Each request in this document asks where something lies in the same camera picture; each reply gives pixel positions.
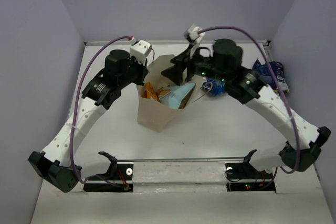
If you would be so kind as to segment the light blue cassava chips bag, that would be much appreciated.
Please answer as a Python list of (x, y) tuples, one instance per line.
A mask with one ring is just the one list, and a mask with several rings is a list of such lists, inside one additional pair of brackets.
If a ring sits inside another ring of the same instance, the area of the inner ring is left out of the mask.
[(182, 86), (167, 86), (160, 88), (157, 92), (159, 101), (171, 109), (185, 108), (196, 84), (186, 83)]

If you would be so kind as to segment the orange chips bag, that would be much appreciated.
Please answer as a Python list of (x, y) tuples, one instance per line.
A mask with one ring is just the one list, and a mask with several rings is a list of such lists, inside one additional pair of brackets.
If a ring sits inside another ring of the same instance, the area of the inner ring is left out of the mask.
[(151, 82), (147, 82), (144, 86), (144, 91), (142, 92), (141, 97), (161, 102), (161, 100), (170, 93), (171, 89), (169, 87), (161, 87), (155, 90), (153, 84)]

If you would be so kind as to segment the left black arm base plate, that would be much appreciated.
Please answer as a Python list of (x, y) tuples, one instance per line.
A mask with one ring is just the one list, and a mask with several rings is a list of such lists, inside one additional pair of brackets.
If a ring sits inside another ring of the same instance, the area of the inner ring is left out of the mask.
[(90, 177), (83, 190), (88, 193), (132, 193), (133, 170), (133, 163), (118, 163), (115, 171)]

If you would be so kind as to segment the dark blue purple snack bag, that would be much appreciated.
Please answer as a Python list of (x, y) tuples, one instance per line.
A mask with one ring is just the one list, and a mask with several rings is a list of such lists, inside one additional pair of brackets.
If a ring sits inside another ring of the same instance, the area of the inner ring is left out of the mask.
[[(274, 75), (278, 81), (278, 84), (281, 88), (281, 90), (285, 93), (289, 93), (289, 88), (287, 84), (287, 80), (285, 77), (285, 72), (284, 72), (284, 66), (281, 62), (277, 61), (271, 61), (269, 62), (271, 69), (274, 72)], [(261, 78), (263, 78), (275, 92), (278, 92), (278, 87), (276, 86), (271, 73), (269, 69), (267, 68), (266, 64), (261, 64), (261, 62), (257, 59), (254, 64), (252, 69), (260, 75)]]

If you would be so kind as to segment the blue white snack pack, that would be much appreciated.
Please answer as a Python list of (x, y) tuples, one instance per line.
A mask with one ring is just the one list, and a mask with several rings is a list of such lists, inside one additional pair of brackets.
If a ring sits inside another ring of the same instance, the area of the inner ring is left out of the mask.
[(218, 81), (211, 78), (206, 78), (203, 81), (201, 89), (210, 97), (219, 97), (226, 92), (225, 81)]

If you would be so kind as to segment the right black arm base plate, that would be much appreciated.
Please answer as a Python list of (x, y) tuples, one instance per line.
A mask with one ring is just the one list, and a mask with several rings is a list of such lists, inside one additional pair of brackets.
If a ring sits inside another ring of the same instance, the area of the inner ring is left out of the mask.
[(259, 172), (249, 164), (226, 163), (224, 176), (228, 192), (273, 191), (276, 192), (274, 174)]

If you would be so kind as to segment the brown paper bag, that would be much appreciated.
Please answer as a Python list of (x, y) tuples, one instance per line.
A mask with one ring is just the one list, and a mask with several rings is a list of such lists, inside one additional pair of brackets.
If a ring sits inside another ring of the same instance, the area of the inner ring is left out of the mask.
[(165, 96), (170, 97), (172, 94), (172, 88), (177, 88), (177, 84), (174, 84), (171, 80), (161, 75), (161, 72), (172, 66), (171, 59), (174, 55), (161, 55), (158, 56), (148, 66), (149, 73), (144, 79), (143, 86), (137, 86), (139, 106), (137, 122), (151, 130), (160, 132), (168, 123), (176, 119), (178, 115), (189, 108), (192, 102), (196, 101), (200, 97), (200, 90), (203, 84), (203, 77), (194, 76), (189, 83), (193, 84), (193, 88), (190, 93), (187, 94), (185, 107), (183, 108), (171, 108), (170, 106), (163, 104), (154, 98), (145, 98), (147, 87), (150, 86), (153, 91), (158, 91), (160, 88), (165, 88), (169, 91)]

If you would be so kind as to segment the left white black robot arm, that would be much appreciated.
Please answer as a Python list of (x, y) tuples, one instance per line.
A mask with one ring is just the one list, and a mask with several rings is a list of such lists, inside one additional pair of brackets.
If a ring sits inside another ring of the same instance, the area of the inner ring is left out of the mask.
[(117, 159), (105, 151), (85, 165), (74, 163), (74, 154), (93, 125), (121, 96), (123, 88), (131, 83), (142, 85), (148, 74), (147, 57), (151, 48), (143, 50), (115, 49), (105, 58), (104, 68), (84, 88), (73, 114), (54, 139), (42, 151), (33, 151), (28, 161), (39, 177), (64, 193), (79, 182), (98, 176), (111, 179), (117, 172)]

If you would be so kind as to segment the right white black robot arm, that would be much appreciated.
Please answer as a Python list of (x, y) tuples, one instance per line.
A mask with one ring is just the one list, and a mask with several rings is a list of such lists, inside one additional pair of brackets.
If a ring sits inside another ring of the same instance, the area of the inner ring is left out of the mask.
[(205, 57), (201, 48), (190, 44), (171, 59), (172, 66), (161, 72), (178, 86), (195, 75), (225, 82), (226, 93), (257, 112), (286, 139), (272, 148), (252, 150), (243, 159), (239, 171), (248, 178), (276, 167), (287, 166), (304, 172), (313, 165), (331, 131), (304, 120), (281, 99), (252, 69), (242, 65), (243, 49), (230, 39), (218, 39), (213, 53)]

